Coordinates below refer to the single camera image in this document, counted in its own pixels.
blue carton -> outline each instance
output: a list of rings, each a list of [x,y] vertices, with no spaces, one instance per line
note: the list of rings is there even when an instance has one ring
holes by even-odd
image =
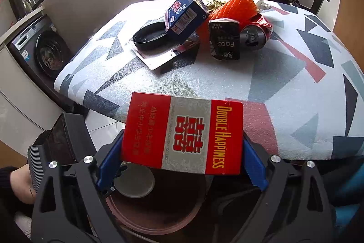
[[[172,40],[183,44],[208,15],[201,0],[176,0],[164,15],[166,33]]]

tile floor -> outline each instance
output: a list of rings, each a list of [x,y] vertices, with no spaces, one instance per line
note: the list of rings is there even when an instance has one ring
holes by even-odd
[[[96,150],[99,150],[105,144],[112,143],[121,129],[125,128],[124,123],[93,110],[90,110],[85,122]]]

washing machine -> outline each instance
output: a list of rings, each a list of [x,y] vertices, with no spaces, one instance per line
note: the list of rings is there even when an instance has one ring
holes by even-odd
[[[28,77],[61,109],[86,117],[87,108],[54,90],[55,79],[73,55],[48,16],[33,21],[7,47]]]

geometric patterned tablecloth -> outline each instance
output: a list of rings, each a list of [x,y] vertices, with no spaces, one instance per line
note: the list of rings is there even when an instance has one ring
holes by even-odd
[[[125,122],[133,91],[232,98],[244,106],[244,130],[285,159],[363,155],[364,75],[342,42],[312,13],[266,1],[273,26],[265,47],[216,61],[198,46],[151,71],[126,42],[163,20],[175,0],[135,3],[103,26],[63,69],[55,89]]]

silver bolt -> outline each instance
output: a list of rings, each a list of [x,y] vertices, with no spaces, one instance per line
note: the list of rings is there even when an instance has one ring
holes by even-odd
[[[310,167],[310,168],[315,167],[315,163],[312,161],[307,161],[306,165],[307,165],[307,167]]]
[[[281,161],[281,157],[280,156],[276,156],[276,155],[273,155],[270,157],[270,160],[274,163],[279,163]]]
[[[56,161],[52,161],[49,163],[49,168],[56,168],[58,163]]]
[[[83,162],[85,163],[91,163],[92,161],[94,160],[94,157],[93,156],[86,156],[83,158]]]

